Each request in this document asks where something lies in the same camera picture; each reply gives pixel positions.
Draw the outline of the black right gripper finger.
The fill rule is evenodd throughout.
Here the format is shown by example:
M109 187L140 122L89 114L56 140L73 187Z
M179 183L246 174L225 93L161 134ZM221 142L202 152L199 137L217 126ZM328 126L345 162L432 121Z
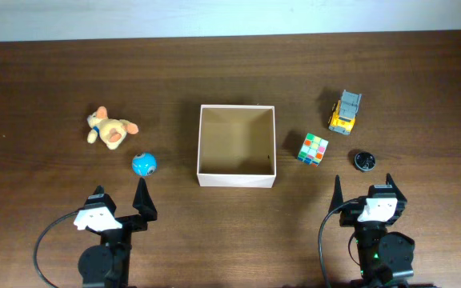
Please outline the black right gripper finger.
M386 175L386 184L390 185L392 187L392 189L395 190L395 191L399 190L398 187L395 185L395 182L394 182L393 178L391 177L390 173L387 173L387 175Z
M340 206L343 204L343 192L341 188L340 177L335 176L334 192L332 194L331 203L328 209L329 213L337 214L340 211Z

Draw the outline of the multicoloured puzzle cube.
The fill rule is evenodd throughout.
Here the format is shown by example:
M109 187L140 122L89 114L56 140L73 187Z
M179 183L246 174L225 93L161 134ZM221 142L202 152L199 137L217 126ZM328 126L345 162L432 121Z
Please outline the multicoloured puzzle cube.
M297 159L310 166L319 166L326 153L328 143L323 138L307 134L297 155Z

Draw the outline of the yellow grey toy truck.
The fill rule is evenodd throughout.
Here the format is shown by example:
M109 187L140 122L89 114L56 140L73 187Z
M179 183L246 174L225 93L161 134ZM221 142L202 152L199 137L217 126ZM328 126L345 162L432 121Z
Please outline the yellow grey toy truck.
M328 121L329 130L349 135L355 125L361 98L361 94L344 90L332 108L332 115Z

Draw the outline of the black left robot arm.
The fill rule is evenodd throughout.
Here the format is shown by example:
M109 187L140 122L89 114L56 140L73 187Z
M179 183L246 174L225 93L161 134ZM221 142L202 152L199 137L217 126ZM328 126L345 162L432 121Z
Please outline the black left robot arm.
M88 197L74 225L100 237L100 243L87 248L78 260L83 287L128 287L132 234L146 231L158 218L144 178L138 180L132 203L138 213L115 217L116 205L102 186Z

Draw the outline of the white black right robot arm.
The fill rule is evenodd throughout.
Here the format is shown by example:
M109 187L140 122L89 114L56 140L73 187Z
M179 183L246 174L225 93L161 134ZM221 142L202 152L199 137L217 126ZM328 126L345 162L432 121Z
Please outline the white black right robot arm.
M341 227L352 227L359 255L361 278L350 282L352 287L407 287L414 275L412 261L415 241L399 232L389 232L402 215L407 199L388 174L386 183L372 185L368 194L343 200L339 177L328 214L339 215Z

